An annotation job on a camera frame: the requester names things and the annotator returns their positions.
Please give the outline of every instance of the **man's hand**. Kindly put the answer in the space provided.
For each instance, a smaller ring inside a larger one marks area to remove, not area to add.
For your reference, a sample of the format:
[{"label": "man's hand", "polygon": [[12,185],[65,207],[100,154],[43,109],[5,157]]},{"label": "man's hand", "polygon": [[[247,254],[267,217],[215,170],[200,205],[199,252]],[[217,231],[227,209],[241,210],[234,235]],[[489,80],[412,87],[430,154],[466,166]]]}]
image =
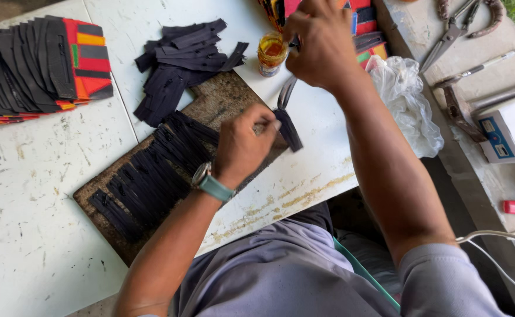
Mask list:
[{"label": "man's hand", "polygon": [[295,34],[301,42],[299,53],[289,53],[287,69],[307,84],[332,94],[348,85],[355,74],[363,72],[350,32],[352,11],[341,10],[336,3],[303,0],[289,16],[283,33],[285,42],[291,41]]},{"label": "man's hand", "polygon": [[[255,124],[265,125],[259,135],[253,131]],[[268,155],[280,127],[275,114],[261,104],[253,104],[238,117],[223,122],[213,176],[226,187],[238,187]]]}]

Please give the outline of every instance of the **wooden board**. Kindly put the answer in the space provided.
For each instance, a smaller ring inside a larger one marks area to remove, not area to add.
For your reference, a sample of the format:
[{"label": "wooden board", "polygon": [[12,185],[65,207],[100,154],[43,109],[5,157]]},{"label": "wooden board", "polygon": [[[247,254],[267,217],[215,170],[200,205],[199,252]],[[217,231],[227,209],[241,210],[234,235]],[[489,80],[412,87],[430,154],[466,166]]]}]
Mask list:
[{"label": "wooden board", "polygon": [[[258,97],[258,95],[256,95],[233,70],[230,72],[220,73],[201,85],[192,87],[191,89],[197,97],[191,104],[185,107],[182,112],[216,131],[220,130],[220,124],[223,121],[237,116],[247,106],[253,103],[263,104],[261,98]],[[106,238],[127,266],[130,266],[134,257],[136,257],[142,246],[148,241],[150,236],[152,236],[155,229],[146,232],[138,242],[130,243],[120,235],[105,216],[90,204],[89,198],[97,189],[101,189],[109,194],[109,196],[113,197],[110,191],[106,188],[106,184],[113,178],[113,175],[116,174],[117,170],[122,165],[130,162],[130,158],[136,152],[148,147],[152,141],[154,141],[154,136],[150,135],[136,147],[132,148],[127,154],[123,155],[116,162],[111,164],[106,170],[78,189],[73,195],[73,198],[78,205],[83,209],[85,214],[87,214],[93,224],[95,224],[97,229]],[[255,176],[271,164],[286,149],[287,143],[285,143],[285,141],[279,136],[275,140],[272,150],[269,152],[269,155],[265,158],[260,168],[248,177],[247,180],[240,185],[238,190],[240,191],[243,189],[252,179],[255,178]],[[180,175],[186,178],[186,181],[190,181],[182,170],[179,170],[178,168],[176,168],[176,170]]]}]

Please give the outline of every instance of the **white box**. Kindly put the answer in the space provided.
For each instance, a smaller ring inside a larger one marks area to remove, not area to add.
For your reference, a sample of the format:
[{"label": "white box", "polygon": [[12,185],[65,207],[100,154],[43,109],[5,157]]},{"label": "white box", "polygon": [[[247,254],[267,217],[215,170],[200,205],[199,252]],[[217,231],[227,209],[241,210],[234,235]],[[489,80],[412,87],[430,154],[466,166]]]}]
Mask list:
[{"label": "white box", "polygon": [[491,163],[515,163],[515,98],[476,116],[488,141],[480,145]]}]

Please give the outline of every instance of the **plastic bag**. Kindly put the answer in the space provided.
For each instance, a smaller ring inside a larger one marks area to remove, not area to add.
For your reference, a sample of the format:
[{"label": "plastic bag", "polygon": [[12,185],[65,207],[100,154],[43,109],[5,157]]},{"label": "plastic bag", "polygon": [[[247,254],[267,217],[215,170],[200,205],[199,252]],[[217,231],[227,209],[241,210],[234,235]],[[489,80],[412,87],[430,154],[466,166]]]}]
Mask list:
[{"label": "plastic bag", "polygon": [[430,103],[422,95],[424,84],[418,67],[418,62],[409,58],[392,56],[384,61],[373,55],[366,70],[416,156],[434,157],[444,147],[444,138],[432,122]]}]

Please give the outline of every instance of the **man's right hand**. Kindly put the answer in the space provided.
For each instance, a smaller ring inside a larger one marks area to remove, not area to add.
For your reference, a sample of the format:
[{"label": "man's right hand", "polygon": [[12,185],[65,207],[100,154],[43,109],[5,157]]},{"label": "man's right hand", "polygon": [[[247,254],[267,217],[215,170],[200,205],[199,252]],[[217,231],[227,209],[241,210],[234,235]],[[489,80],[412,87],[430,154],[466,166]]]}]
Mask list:
[{"label": "man's right hand", "polygon": [[301,42],[300,52],[289,54],[287,69],[297,78],[332,94],[345,89],[352,77],[364,71],[356,59],[350,32],[352,11],[339,9],[334,0],[303,0],[289,16],[283,40],[295,34]]}]

